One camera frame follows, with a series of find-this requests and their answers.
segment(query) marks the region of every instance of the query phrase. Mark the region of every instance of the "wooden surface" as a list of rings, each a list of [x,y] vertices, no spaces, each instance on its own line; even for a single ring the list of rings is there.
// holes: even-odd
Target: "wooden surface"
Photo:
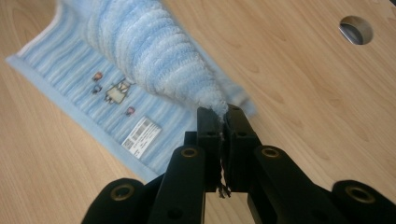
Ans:
[[[356,179],[396,202],[396,8],[388,0],[167,0],[257,106],[252,126],[318,185]],[[79,223],[108,182],[136,178],[4,59],[38,35],[53,0],[0,1],[0,222]],[[374,39],[340,34],[346,16]],[[208,196],[206,223],[252,223],[246,195]]]

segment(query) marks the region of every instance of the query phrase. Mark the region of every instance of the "towel label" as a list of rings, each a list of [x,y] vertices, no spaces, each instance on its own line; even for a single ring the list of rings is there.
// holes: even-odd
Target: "towel label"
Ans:
[[[143,117],[123,141],[122,146],[140,159],[160,131],[161,128],[153,121]]]

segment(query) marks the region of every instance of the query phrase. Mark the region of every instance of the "barcode sticker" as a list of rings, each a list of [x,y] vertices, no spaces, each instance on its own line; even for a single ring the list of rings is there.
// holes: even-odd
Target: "barcode sticker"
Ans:
[[[143,117],[123,141],[122,146],[140,159],[149,144],[160,132],[160,127],[150,119]]]

